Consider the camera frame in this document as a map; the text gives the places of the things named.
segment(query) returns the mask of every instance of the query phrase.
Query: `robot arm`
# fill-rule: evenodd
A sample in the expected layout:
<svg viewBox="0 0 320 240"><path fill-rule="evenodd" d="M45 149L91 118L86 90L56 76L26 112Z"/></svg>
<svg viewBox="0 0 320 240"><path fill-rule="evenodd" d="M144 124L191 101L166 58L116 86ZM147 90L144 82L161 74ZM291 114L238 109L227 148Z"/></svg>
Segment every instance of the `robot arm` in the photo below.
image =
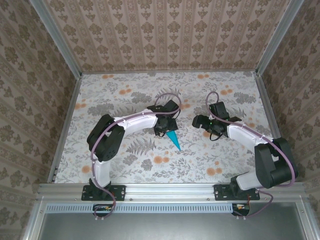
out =
<svg viewBox="0 0 320 240"><path fill-rule="evenodd" d="M229 122L244 123L238 117L229 116L222 101L211 104L210 111L217 117ZM198 115L193 119L192 125L195 128L203 128L212 135L236 140L246 146L255 155L255 171L250 171L231 179L230 187L233 195L237 196L243 191L253 188L271 188L291 180L291 171L284 158L265 140L257 137L247 129L221 122L217 119L210 119L204 115ZM280 137L271 140L288 157L291 162L295 177L298 176L298 170L293 162L293 156L288 142Z"/></svg>
<svg viewBox="0 0 320 240"><path fill-rule="evenodd" d="M112 127L109 136L104 135L95 149L94 159L97 161L94 164L94 172L97 183L103 188L110 187L110 160L118 153L124 137L147 128L153 128L156 136L163 137L166 132L178 129L176 120L173 118L175 113L166 115L147 113L169 113L178 108L179 106L174 101L170 100L164 106L149 106L147 109L140 112L140 114L135 113L129 116L115 118L111 117L109 114L103 115L87 138L90 151L93 149L98 137L108 126L119 120L123 121ZM93 184L95 184L95 181L91 180L90 185Z"/></svg>

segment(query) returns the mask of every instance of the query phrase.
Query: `wire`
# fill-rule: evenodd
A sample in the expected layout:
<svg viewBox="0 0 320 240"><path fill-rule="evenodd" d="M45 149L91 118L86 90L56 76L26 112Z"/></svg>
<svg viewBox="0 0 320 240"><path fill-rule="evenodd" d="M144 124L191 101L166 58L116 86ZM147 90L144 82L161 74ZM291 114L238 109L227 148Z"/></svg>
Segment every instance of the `wire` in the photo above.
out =
<svg viewBox="0 0 320 240"><path fill-rule="evenodd" d="M97 205L97 206L95 206L95 209L94 209L94 212L93 212L93 215L95 216L95 220L98 220L98 218L99 218L97 216L97 210L105 208L105 207L106 207L105 205ZM107 218L108 216L110 216L110 214L111 214L111 212L109 212L106 216L102 216L101 219L103 220L103 219Z"/></svg>
<svg viewBox="0 0 320 240"><path fill-rule="evenodd" d="M178 115L174 119L177 119L179 117L180 113L181 113L181 109L179 110Z"/></svg>
<svg viewBox="0 0 320 240"><path fill-rule="evenodd" d="M295 170L294 170L294 167L292 166L291 162L289 161L288 157L281 151L281 149L279 147L277 147L272 141L270 141L268 138L266 138L264 135L256 132L255 130L252 130L251 128L247 127L245 124L239 124L239 123L236 123L236 122L231 122L231 121L227 121L227 120L223 120L219 117L217 117L216 115L214 115L211 111L210 111L210 108L209 108L209 104L208 104L208 99L209 99L209 96L211 94L216 94L217 96L219 96L219 94L216 92L216 91L211 91L209 92L209 94L206 96L206 99L205 99L205 106L208 110L208 112L211 114L211 116L217 120L219 120L220 122L223 122L223 123L226 123L226 124L231 124L231 125L235 125L235 126L238 126L240 128L244 128L246 130L248 130L250 133L258 136L260 139L263 139L265 140L267 143L269 143L283 158L284 160L286 161L286 163L288 164L289 168L290 168L290 172L291 172L291 181L290 183L288 184L281 184L281 185L278 185L278 187L291 187L294 183L295 183Z"/></svg>
<svg viewBox="0 0 320 240"><path fill-rule="evenodd" d="M270 196L270 200L267 202L266 205L264 205L259 211L256 211L255 213L252 213L250 215L247 215L247 216L243 216L240 212L238 211L235 211L233 210L234 213L238 214L239 216L238 217L242 217L242 218L251 218L251 217L254 217L256 215L258 215L259 213L261 213L264 209L266 209L267 207L269 207L269 205L272 203L272 201L274 200L274 196L272 196L272 194L266 192L266 191L261 191L260 189L258 189L258 191L262 194L265 194L265 195L268 195Z"/></svg>
<svg viewBox="0 0 320 240"><path fill-rule="evenodd" d="M209 137L209 139L212 141L212 142L214 142L214 141L217 141L217 140L219 140L221 137L222 137L222 134L220 134L216 139L211 139L211 137L212 137L212 133L210 133L210 137Z"/></svg>
<svg viewBox="0 0 320 240"><path fill-rule="evenodd" d="M176 110L174 111L170 111L170 112L140 112L140 113L137 113L137 114L133 114L133 115L130 115L130 116L127 116L127 117L123 117L122 119L119 119L118 121L115 121L113 123L111 123L102 133L101 135L98 137L98 139L96 140L95 144L93 145L92 147L92 150L91 150L91 154L90 154L90 158L91 158L91 161L92 161L92 175L93 175L93 181L94 181L94 184L99 188L101 189L102 191L104 191L105 193L107 193L111 198L112 198L112 201L113 201L113 204L112 204L112 208L110 210L110 212L104 216L103 218L107 218L109 217L112 212L114 211L115 207L116 207L116 198L115 196L110 192L108 191L107 189L104 189L97 181L96 179L96 172L95 172L95 163L96 161L98 160L98 158L95 158L95 152L96 152L96 148L98 146L98 144L100 143L101 139L103 138L103 136L112 128L114 127L115 125L119 124L119 123L122 123L122 122L125 122L125 121L128 121L130 119L133 119L133 118L136 118L136 117L140 117L140 116L147 116L147 115L171 115L171 114L175 114L177 113L178 111L181 110L181 105L182 105L182 101L180 99L180 97L175 94L175 93L171 93L171 92L166 92L166 93L163 93L161 95L159 95L157 97L157 99L155 100L154 102L154 105L157 104L158 100L160 98L162 98L163 96L165 95L172 95L174 97L176 97L178 100L179 100L179 106ZM97 208L95 209L93 215L95 216L96 219L98 219L98 216L97 216Z"/></svg>
<svg viewBox="0 0 320 240"><path fill-rule="evenodd" d="M248 196L248 202L246 204L248 204L249 208L250 208L250 196L249 196L249 194L247 196Z"/></svg>

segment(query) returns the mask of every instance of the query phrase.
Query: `patterned wallpaper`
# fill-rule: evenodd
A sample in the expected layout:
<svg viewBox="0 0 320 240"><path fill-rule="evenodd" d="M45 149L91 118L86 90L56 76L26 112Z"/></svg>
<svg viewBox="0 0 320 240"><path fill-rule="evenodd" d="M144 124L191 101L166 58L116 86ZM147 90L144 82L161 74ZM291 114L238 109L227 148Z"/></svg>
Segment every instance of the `patterned wallpaper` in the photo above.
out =
<svg viewBox="0 0 320 240"><path fill-rule="evenodd" d="M290 0L44 0L83 72L254 69Z"/></svg>
<svg viewBox="0 0 320 240"><path fill-rule="evenodd" d="M320 223L320 1L305 0L262 76Z"/></svg>
<svg viewBox="0 0 320 240"><path fill-rule="evenodd" d="M0 239L18 239L45 183L75 78L27 0L0 1Z"/></svg>

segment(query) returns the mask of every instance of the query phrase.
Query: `floral tablecloth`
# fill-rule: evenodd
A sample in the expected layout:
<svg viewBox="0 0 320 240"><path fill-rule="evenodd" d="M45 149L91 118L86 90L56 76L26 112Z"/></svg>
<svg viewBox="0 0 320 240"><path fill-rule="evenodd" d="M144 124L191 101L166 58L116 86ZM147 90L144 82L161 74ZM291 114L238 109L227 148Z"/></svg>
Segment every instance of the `floral tablecloth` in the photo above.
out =
<svg viewBox="0 0 320 240"><path fill-rule="evenodd" d="M181 151L167 136L156 137L152 128L128 135L111 160L113 183L229 182L254 169L254 155L241 143L225 137L210 141L203 129L192 127L194 116L208 115L205 98L212 90L220 94L231 117L271 136L252 72L83 75L55 182L89 182L92 170L87 137L100 117L140 112L162 93L176 93L183 102L176 131ZM159 103L165 104L169 98ZM216 101L214 95L210 101Z"/></svg>

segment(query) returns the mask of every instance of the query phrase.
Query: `purple cable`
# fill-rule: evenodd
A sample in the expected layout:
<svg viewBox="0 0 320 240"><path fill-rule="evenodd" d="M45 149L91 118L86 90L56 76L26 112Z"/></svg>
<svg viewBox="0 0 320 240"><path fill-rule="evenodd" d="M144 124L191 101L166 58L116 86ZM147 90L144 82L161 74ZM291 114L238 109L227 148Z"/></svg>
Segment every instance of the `purple cable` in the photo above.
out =
<svg viewBox="0 0 320 240"><path fill-rule="evenodd" d="M155 100L155 103L154 105L157 104L158 100L160 98L162 98L163 96L165 95L172 95L174 97L176 97L178 100L179 100L179 106L178 106L178 109L174 110L174 111L170 111L170 112L143 112L143 113L137 113L137 114L134 114L134 115L131 115L131 116L128 116L128 117L124 117L122 119L119 119L118 121L115 121L113 123L111 123L102 133L101 135L98 137L98 139L96 140L95 144L93 145L92 147L92 150L91 150L91 154L90 154L90 158L92 160L92 175L93 175L93 181L95 183L95 185L100 188L102 191L104 191L105 193L107 193L108 195L110 195L112 197L112 201L113 201L113 204L112 204L112 208L110 210L110 212L102 217L102 219L104 218L107 218L111 215L111 213L114 211L115 207L116 207L116 199L115 197L113 196L113 194L108 191L107 189L104 189L97 181L96 179L96 173L95 173L95 163L97 161L97 159L94 159L94 154L95 154L95 151L96 151L96 148L98 146L98 144L100 143L101 139L103 138L103 136L115 125L119 124L119 123L122 123L124 121L127 121L127 120L130 120L130 119L133 119L133 118L136 118L136 117L139 117L139 116L145 116L145 115L171 115L171 114L175 114L177 113L179 110L180 110L180 106L182 105L182 101L180 99L180 97L175 94L175 93L170 93L170 92L167 92L167 93L163 93L161 94L160 96L157 97L157 99ZM98 216L97 216L97 209L99 209L99 206L97 206L94 210L94 213L93 215L95 216L96 219L98 219Z"/></svg>
<svg viewBox="0 0 320 240"><path fill-rule="evenodd" d="M265 195L270 196L271 199L270 199L270 200L267 202L267 204L264 205L259 211L256 211L255 213L252 213L252 214L250 214L250 215L248 215L248 216L243 216L240 212L233 210L233 212L235 212L236 214L239 215L238 217L251 218L251 217L253 217L253 216L256 216L256 215L258 215L259 213L261 213L264 209L266 209L266 208L271 204L271 202L274 200L274 196L272 196L272 194L270 194L270 193L268 193L268 192L265 192L265 191L261 191L260 189L258 189L258 191L259 191L260 193L262 193L262 194L265 194Z"/></svg>
<svg viewBox="0 0 320 240"><path fill-rule="evenodd" d="M227 121L227 120L223 120L215 115L213 115L213 113L210 111L210 108L209 108L209 104L208 104L208 99L209 99L209 96L211 94L216 94L217 96L219 96L219 94L216 92L216 91L211 91L209 92L209 94L206 96L206 99L205 99L205 106L208 110L208 112L211 114L211 116L217 120L219 120L220 122L224 122L226 124L231 124L231 125L235 125L235 126L238 126L240 128L244 128L246 130L248 130L250 133L258 136L259 138L265 140L267 143L269 143L272 147L274 147L274 149L284 158L284 160L286 161L286 163L288 164L289 168L290 168L290 171L291 171L291 181L290 183L288 184L282 184L282 185L278 185L279 187L291 187L294 183L295 183L295 179L296 179L296 175L295 175L295 170L291 164L291 162L289 161L288 157L281 151L280 148L278 148L272 141L270 141L268 138L266 138L265 136L263 136L262 134L256 132L255 130L252 130L251 128L247 127L245 124L241 125L239 123L236 123L236 122L231 122L231 121Z"/></svg>

